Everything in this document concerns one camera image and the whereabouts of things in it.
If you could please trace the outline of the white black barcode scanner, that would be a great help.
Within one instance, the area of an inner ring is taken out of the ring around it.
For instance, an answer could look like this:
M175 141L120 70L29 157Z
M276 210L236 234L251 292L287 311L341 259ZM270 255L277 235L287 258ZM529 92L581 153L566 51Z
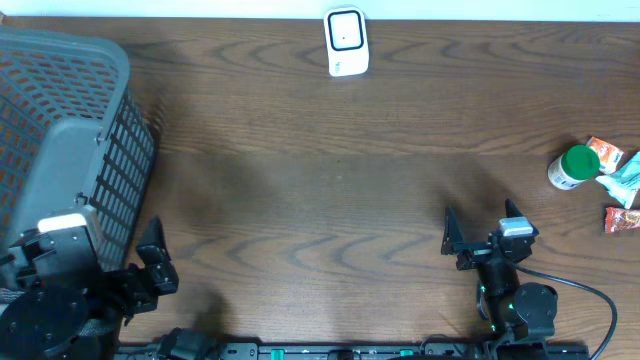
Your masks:
M365 73L370 52L364 13L354 6L334 8L324 15L323 25L329 74L346 77Z

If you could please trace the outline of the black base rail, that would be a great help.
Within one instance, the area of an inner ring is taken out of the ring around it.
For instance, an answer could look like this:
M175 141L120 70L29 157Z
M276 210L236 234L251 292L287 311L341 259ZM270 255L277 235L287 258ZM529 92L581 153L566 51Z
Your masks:
M122 344L115 359L211 360L383 360L383 359L588 359L588 348L576 344L505 344L497 349L436 334L421 343L287 344L256 341L223 342L176 328L158 341Z

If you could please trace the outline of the green lid jar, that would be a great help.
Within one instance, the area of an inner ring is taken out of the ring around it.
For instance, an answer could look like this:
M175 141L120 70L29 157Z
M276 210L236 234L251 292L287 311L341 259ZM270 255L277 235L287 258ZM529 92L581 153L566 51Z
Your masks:
M561 190L573 190L599 173L600 159L586 145L576 145L554 160L548 167L550 183Z

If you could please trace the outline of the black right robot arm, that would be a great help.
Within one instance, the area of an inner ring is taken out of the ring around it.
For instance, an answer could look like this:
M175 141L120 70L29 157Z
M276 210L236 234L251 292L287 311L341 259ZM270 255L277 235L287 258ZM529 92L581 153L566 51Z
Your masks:
M516 266L532 254L538 229L505 201L506 216L483 242L467 242L453 212L445 210L443 255L455 256L459 271L474 270L479 278L480 303L494 331L512 342L544 340L555 334L558 295L554 288L522 283Z

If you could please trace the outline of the small orange carton box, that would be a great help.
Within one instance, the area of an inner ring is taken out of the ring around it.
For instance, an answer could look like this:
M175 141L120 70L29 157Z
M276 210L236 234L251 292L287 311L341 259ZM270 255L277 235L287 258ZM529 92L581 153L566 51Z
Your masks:
M601 173L612 174L617 170L618 164L624 155L620 148L597 137L591 137L586 146L598 155Z

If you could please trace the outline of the red brown chocolate bar wrapper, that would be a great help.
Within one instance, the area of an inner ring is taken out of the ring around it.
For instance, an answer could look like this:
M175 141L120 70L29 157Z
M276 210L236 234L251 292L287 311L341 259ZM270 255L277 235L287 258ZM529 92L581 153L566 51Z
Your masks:
M640 211L607 207L604 231L615 233L622 230L636 229L640 225Z

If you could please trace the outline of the mint green wipes pack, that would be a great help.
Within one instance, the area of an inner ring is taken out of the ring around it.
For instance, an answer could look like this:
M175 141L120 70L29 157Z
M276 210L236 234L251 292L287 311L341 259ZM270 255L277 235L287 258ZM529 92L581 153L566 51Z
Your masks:
M639 157L640 154L636 153L615 173L595 178L624 209L630 209L633 206L639 191Z

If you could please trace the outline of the dark grey plastic basket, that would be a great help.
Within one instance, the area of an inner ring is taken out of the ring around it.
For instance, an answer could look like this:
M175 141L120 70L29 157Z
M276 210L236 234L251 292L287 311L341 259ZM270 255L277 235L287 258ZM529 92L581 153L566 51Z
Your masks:
M119 268L155 159L124 50L98 38L1 29L1 248L57 210L90 205Z

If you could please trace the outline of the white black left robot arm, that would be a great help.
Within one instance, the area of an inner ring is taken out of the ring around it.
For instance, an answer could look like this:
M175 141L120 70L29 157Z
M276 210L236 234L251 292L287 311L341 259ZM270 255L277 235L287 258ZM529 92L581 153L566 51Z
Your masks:
M2 358L112 358L121 327L179 285L159 218L150 220L136 252L141 266L103 269L86 226L15 243L1 261L19 293L1 315Z

